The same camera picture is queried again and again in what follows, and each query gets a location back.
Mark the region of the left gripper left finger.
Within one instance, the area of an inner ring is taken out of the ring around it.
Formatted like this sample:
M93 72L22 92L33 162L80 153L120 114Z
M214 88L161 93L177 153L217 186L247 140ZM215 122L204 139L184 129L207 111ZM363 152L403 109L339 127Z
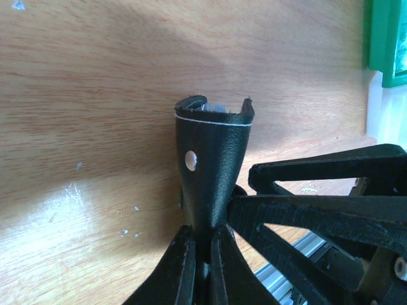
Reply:
M125 304L209 304L210 228L181 226L149 277Z

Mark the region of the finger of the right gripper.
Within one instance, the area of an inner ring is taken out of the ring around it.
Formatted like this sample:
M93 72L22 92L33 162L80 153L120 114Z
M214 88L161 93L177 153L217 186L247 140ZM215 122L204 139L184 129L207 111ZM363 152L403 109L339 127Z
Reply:
M261 226L300 227L335 243L363 245L373 253L357 289L329 278L331 304L405 304L406 283L394 271L396 259L406 257L406 198L404 196L237 196L228 222L248 243Z
M406 170L406 152L380 144L309 158L259 163L249 171L249 186L268 194L276 181L362 179L372 186L393 189Z

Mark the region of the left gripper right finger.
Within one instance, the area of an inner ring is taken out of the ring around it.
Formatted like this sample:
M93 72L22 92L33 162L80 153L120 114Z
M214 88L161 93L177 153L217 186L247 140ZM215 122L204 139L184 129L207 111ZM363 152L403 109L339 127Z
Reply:
M210 303L279 303L255 277L226 226L219 226L211 241Z

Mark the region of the black leather card holder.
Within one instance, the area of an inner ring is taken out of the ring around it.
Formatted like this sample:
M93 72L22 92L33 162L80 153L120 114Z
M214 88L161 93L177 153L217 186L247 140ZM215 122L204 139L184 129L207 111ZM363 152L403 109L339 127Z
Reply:
M206 237L226 222L254 119L252 100L232 113L197 95L179 101L175 117L184 211L195 234Z

